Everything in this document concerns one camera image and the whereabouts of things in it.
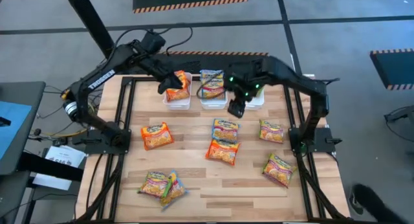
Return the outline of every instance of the shoe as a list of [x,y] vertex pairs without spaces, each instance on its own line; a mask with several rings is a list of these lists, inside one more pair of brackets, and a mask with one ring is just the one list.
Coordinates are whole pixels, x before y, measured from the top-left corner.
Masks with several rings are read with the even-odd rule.
[[354,186],[352,186],[351,195],[349,196],[348,201],[349,201],[349,204],[351,205],[352,209],[358,215],[362,215],[364,213],[363,206],[355,199]]

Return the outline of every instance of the wooden table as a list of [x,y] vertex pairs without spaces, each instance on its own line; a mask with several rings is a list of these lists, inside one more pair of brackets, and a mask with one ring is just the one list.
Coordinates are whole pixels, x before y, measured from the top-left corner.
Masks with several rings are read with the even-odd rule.
[[[113,120],[122,77],[110,79],[103,90],[99,116]],[[118,198],[116,221],[305,221],[306,213],[299,173],[295,172],[289,189],[270,182],[261,174],[261,168],[272,152],[284,160],[296,164],[290,150],[287,130],[290,127],[283,87],[265,87],[265,105],[258,111],[246,111],[242,119],[227,110],[203,110],[195,92],[200,82],[193,82],[191,107],[188,111],[169,111],[157,93],[156,82],[136,84],[133,113],[131,116],[132,142],[125,157],[121,191]],[[309,110],[309,98],[301,95],[304,112]],[[241,124],[240,149],[235,166],[209,161],[204,155],[211,142],[214,118],[233,120]],[[283,144],[259,139],[259,119],[281,124],[285,130]],[[166,122],[175,143],[146,151],[140,136],[143,126]],[[98,156],[88,157],[82,185],[76,205],[76,213],[85,212],[85,201],[91,175]],[[349,216],[346,198],[336,162],[326,153],[314,153],[321,189],[333,205]],[[103,156],[94,178],[91,201],[102,186],[106,156]],[[156,199],[137,194],[148,171],[168,174],[178,171],[184,186],[189,190],[186,197],[161,211]],[[314,216],[318,216],[312,189],[310,198]],[[109,192],[103,217],[107,218],[112,191]]]

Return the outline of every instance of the white plastic container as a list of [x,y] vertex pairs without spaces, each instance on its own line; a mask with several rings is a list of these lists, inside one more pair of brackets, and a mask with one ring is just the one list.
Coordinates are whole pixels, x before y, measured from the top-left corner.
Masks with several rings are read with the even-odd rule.
[[186,77],[188,80],[191,81],[190,86],[188,87],[188,91],[190,92],[190,96],[188,98],[183,98],[181,100],[173,100],[168,102],[167,100],[167,92],[164,93],[163,103],[167,106],[170,110],[189,110],[190,102],[191,102],[191,85],[193,85],[193,76],[190,73],[186,73]]
[[250,102],[246,102],[246,110],[258,110],[263,107],[265,103],[265,88],[260,91],[259,96],[256,96]]
[[228,101],[228,94],[226,93],[225,100],[200,100],[202,108],[205,110],[220,110],[226,107]]

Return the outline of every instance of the ramen noodle packet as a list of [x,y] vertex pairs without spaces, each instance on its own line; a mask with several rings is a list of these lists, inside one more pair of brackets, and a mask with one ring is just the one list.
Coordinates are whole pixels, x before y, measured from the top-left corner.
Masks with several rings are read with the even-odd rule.
[[171,136],[165,122],[156,126],[143,127],[141,129],[141,136],[146,150],[152,150],[153,148],[174,142],[173,136]]
[[206,153],[206,159],[219,159],[234,166],[235,155],[240,143],[229,143],[222,140],[212,140]]
[[182,89],[167,89],[166,95],[168,102],[190,97],[188,88],[191,81],[187,79],[186,73],[184,71],[176,71],[174,73],[175,76],[177,76],[177,78],[179,78],[179,80],[182,82]]
[[186,188],[182,184],[181,180],[178,178],[177,172],[172,170],[168,176],[168,186],[165,189],[163,195],[161,196],[161,206],[164,210],[174,203],[179,197],[187,193]]
[[279,182],[288,188],[290,179],[292,179],[292,174],[295,170],[295,166],[290,165],[271,153],[268,162],[265,167],[263,167],[262,174],[268,177],[271,181]]
[[145,182],[138,189],[138,193],[161,198],[168,186],[168,178],[161,172],[148,172]]
[[223,140],[226,142],[236,143],[237,142],[237,131],[240,125],[215,118],[213,121],[213,133],[212,137],[215,140]]
[[201,89],[201,98],[214,100],[226,99],[226,93],[223,87],[223,71],[212,71],[203,69],[200,71],[200,73],[201,83],[204,84]]
[[260,120],[260,139],[283,143],[283,129],[278,124],[271,124],[266,120]]

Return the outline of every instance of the concrete floor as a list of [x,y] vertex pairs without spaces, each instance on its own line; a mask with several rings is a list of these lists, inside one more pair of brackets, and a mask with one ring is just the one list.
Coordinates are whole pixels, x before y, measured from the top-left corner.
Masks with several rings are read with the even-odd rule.
[[[107,26],[212,21],[278,20],[277,0],[249,0],[223,6],[209,6],[169,12],[133,14],[132,0],[91,0]],[[414,0],[285,0],[289,19],[378,17],[414,15]],[[2,0],[1,30],[83,27],[67,0]],[[414,158],[406,151],[414,145],[389,132],[383,115],[412,104],[412,91],[387,91],[369,59],[375,49],[413,47],[414,21],[368,23],[324,23],[291,25],[296,50],[304,73],[341,81],[328,87],[331,112],[328,122],[338,145],[338,161],[346,194],[354,183],[371,186],[384,203],[414,222]],[[110,32],[117,37],[121,32]],[[186,38],[188,29],[165,34],[169,45]],[[140,39],[132,32],[125,41]],[[195,28],[194,37],[177,50],[234,50],[269,52],[292,65],[283,25]],[[91,71],[102,54],[88,33],[0,35],[0,82],[45,81],[60,89]],[[56,95],[45,94],[39,109],[46,115],[60,107]],[[70,120],[62,112],[35,128],[54,131]],[[405,120],[392,125],[410,136]],[[79,127],[73,125],[68,132]],[[26,149],[37,153],[48,142],[28,142]],[[41,201],[32,223],[68,221],[73,200]],[[352,217],[373,220],[367,214]]]

